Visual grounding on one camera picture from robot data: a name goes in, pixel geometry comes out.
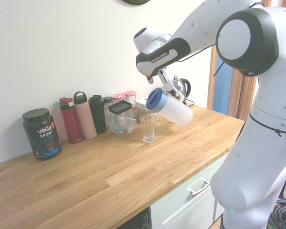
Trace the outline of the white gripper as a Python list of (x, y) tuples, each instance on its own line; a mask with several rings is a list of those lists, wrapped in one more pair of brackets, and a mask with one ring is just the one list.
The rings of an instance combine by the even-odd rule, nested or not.
[(160, 77), (160, 80), (163, 83), (165, 90), (169, 94), (174, 95), (174, 97), (181, 97), (180, 94), (177, 91), (175, 91), (175, 87), (173, 83), (171, 82), (171, 80), (169, 79), (164, 69), (160, 69), (158, 71), (158, 76)]

